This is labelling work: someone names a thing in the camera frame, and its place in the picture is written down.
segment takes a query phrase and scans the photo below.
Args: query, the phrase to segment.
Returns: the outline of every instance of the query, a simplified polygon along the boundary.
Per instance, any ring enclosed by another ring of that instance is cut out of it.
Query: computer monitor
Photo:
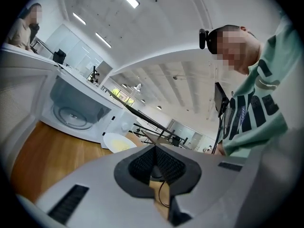
[[[220,86],[220,84],[218,82],[215,83],[214,102],[215,102],[215,108],[218,112],[218,117],[219,117],[225,111],[226,105],[223,103],[228,103],[229,100],[228,100],[223,88]]]

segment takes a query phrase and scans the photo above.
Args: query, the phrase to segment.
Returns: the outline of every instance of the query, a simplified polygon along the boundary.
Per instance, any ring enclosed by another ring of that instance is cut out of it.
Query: ceiling beam
[[[189,67],[191,67],[190,62],[181,62],[181,65],[182,65],[185,75],[190,76],[190,74],[189,74]],[[187,79],[187,83],[188,83],[188,87],[189,87],[189,91],[190,91],[190,96],[192,99],[193,111],[194,111],[194,113],[197,114],[197,113],[199,113],[199,101],[198,101],[198,97],[196,94],[197,89],[196,89],[194,81],[189,80],[188,78],[186,78],[186,79]]]
[[[165,89],[162,88],[161,83],[158,81],[158,79],[153,74],[151,74],[151,72],[149,71],[149,69],[147,67],[143,67],[142,69],[147,74],[147,76],[151,79],[151,81],[154,83],[154,85],[158,88],[158,90],[163,95],[165,100],[169,104],[172,104],[170,97],[167,95],[167,92],[165,91]]]
[[[179,101],[180,105],[181,105],[182,107],[184,107],[184,106],[185,106],[185,103],[184,103],[184,101],[182,100],[181,94],[180,94],[180,92],[179,92],[179,90],[178,90],[178,88],[177,88],[175,82],[173,81],[172,75],[171,75],[170,72],[168,71],[166,65],[165,65],[165,64],[159,64],[158,66],[161,68],[163,74],[165,75],[165,77],[166,77],[168,83],[170,84],[170,86],[171,86],[171,88],[172,88],[172,90],[173,90],[173,92],[174,92],[174,94],[175,94],[177,100]]]
[[[211,59],[211,53],[207,49],[200,49],[198,43],[193,43],[192,45],[189,45],[189,43],[187,43],[186,45],[179,46],[173,45],[171,47],[165,47],[163,49],[151,49],[150,54],[148,54],[144,58],[140,58],[134,62],[123,65],[118,70],[113,71],[112,75],[123,73],[140,67],[146,67],[162,63],[181,61],[206,62],[210,61]]]
[[[132,70],[130,71],[132,74],[135,75],[135,77],[139,80],[139,82],[141,82],[141,84],[144,86],[143,90],[146,90],[147,92],[150,92],[150,94],[159,102],[161,102],[162,100],[157,96],[157,94],[149,87],[145,87],[147,86],[147,83],[142,81],[139,73],[136,70]]]

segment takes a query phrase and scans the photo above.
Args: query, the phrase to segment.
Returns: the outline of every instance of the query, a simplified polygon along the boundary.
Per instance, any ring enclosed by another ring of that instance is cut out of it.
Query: black stand
[[[215,140],[215,143],[214,143],[214,146],[213,146],[213,149],[212,149],[212,152],[211,154],[214,154],[216,148],[217,148],[217,144],[218,144],[218,141],[219,141],[219,135],[220,135],[220,129],[222,127],[222,119],[221,117],[219,116],[219,126],[218,126],[218,135],[217,135],[217,138]]]

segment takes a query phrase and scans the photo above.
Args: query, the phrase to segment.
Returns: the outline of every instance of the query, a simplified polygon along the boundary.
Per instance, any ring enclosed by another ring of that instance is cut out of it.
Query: man
[[[32,51],[30,49],[30,24],[38,24],[38,20],[41,18],[42,9],[39,3],[33,4],[28,10],[23,19],[19,18],[12,26],[7,38],[6,43],[13,46]]]
[[[247,157],[252,147],[287,130],[271,95],[300,62],[302,43],[286,16],[265,45],[247,28],[233,25],[212,31],[206,40],[225,66],[248,75],[225,111],[215,154]]]

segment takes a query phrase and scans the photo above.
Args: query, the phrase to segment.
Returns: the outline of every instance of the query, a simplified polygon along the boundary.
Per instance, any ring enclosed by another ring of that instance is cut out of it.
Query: chair
[[[172,137],[172,145],[179,147],[181,138],[179,136]]]

